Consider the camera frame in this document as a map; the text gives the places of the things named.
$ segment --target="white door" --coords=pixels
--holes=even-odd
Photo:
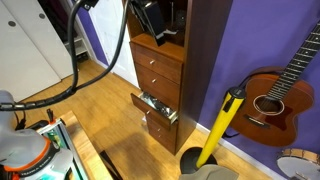
[[[71,57],[38,1],[2,1],[60,79],[71,75]]]
[[[118,42],[122,12],[123,5],[121,0],[101,0],[96,7],[89,11],[109,64],[114,56]],[[134,86],[139,87],[129,41],[130,38],[126,28],[122,49],[112,72],[121,76]]]
[[[0,89],[15,101],[60,81],[45,58],[0,1]]]

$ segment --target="open drawer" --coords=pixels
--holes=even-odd
[[[152,118],[167,130],[170,130],[173,122],[178,119],[178,113],[176,111],[165,106],[148,93],[143,92],[139,96],[131,93],[131,98],[133,104],[143,111],[146,116]]]

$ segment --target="purple wall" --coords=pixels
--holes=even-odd
[[[89,13],[81,8],[78,12],[78,16],[90,41],[91,47],[97,57],[97,60],[101,61],[105,65],[109,65]]]
[[[211,129],[223,95],[248,73],[262,66],[286,66],[320,19],[319,0],[235,0],[211,76],[199,123]],[[320,154],[320,55],[302,75],[314,88],[314,106],[299,116],[298,138],[289,147],[275,148],[241,135],[226,139],[272,170],[281,150],[298,148]]]

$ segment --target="white cabinet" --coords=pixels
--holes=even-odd
[[[71,57],[37,0],[2,0],[62,79],[72,74]]]
[[[29,97],[60,78],[0,1],[0,89],[15,101]]]

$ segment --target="wooden floor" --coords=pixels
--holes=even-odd
[[[81,63],[79,69],[80,84],[103,70],[93,61]],[[68,77],[26,101],[55,95],[69,87],[71,81],[72,77]],[[146,124],[141,120],[143,113],[132,104],[130,93],[138,95],[140,91],[109,74],[63,102],[27,111],[27,123],[48,119],[47,108],[53,110],[56,117],[72,110],[97,151],[108,153],[124,179],[178,179],[183,152],[190,147],[203,147],[207,135],[195,130],[177,155],[172,155],[148,134]],[[238,172],[239,179],[270,179],[224,147],[218,146],[214,156],[219,165]]]

